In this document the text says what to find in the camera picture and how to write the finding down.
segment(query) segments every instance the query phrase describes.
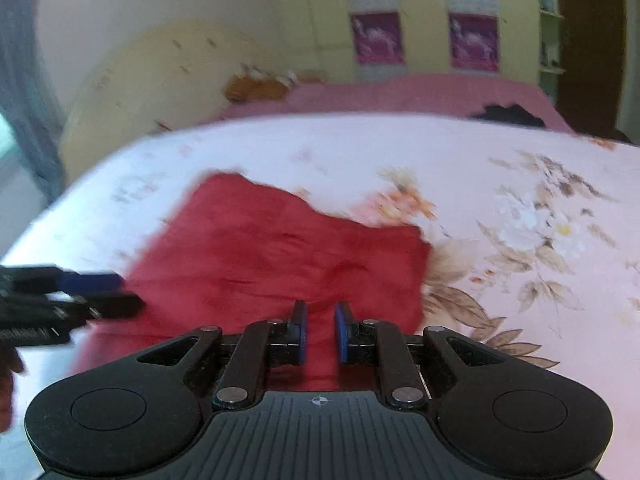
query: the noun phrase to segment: wooden door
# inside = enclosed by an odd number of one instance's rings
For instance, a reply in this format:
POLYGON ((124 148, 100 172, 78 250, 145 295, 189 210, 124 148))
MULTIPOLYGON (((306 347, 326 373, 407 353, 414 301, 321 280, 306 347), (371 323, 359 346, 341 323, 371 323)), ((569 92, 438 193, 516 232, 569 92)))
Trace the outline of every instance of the wooden door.
POLYGON ((556 109, 576 131, 616 137, 622 91, 625 0, 560 0, 561 65, 556 109))

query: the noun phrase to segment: bed sheet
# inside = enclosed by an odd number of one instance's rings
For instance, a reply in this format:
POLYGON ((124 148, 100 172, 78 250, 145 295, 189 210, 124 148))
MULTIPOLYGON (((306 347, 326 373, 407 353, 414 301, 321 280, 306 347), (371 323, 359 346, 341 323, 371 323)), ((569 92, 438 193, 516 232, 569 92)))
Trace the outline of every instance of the bed sheet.
POLYGON ((206 123, 253 116, 329 112, 417 112, 467 118, 487 105, 519 104, 547 129, 573 133, 544 92, 500 77, 418 74, 380 83, 296 86, 284 101, 234 104, 206 123))
MULTIPOLYGON (((419 226, 434 247, 422 323, 595 390, 615 424, 599 471, 638 478, 640 149, 424 115, 230 121, 114 154, 3 263, 126 273, 211 171, 239 171, 365 224, 419 226)), ((20 379, 18 416, 65 371, 27 361, 46 375, 20 379)))

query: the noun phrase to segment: curtain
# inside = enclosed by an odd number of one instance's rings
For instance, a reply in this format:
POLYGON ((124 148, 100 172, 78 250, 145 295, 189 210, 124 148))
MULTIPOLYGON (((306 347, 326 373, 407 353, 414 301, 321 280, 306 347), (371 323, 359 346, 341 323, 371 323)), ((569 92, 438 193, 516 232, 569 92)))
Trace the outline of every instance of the curtain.
POLYGON ((47 204, 63 191, 58 156, 63 121, 41 72, 37 0, 0 0, 0 114, 9 123, 22 162, 47 204))

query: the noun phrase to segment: human hand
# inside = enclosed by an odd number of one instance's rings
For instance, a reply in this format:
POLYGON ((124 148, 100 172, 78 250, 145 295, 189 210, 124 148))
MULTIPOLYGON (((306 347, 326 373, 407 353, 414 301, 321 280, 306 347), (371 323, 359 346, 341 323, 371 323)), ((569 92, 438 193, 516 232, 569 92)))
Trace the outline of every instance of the human hand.
POLYGON ((19 374, 23 371, 24 364, 15 348, 0 347, 0 433, 9 429, 14 414, 14 372, 19 374))

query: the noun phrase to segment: white wall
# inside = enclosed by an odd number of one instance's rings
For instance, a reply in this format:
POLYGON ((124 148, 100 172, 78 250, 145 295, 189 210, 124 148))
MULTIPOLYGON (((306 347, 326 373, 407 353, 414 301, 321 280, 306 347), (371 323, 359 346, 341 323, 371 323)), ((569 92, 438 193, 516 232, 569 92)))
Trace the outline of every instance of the white wall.
POLYGON ((616 128, 640 144, 640 0, 626 0, 626 59, 616 128))
POLYGON ((38 36, 51 85, 68 111, 79 86, 108 52, 179 18, 224 22, 275 56, 283 39, 274 0, 40 0, 38 36))

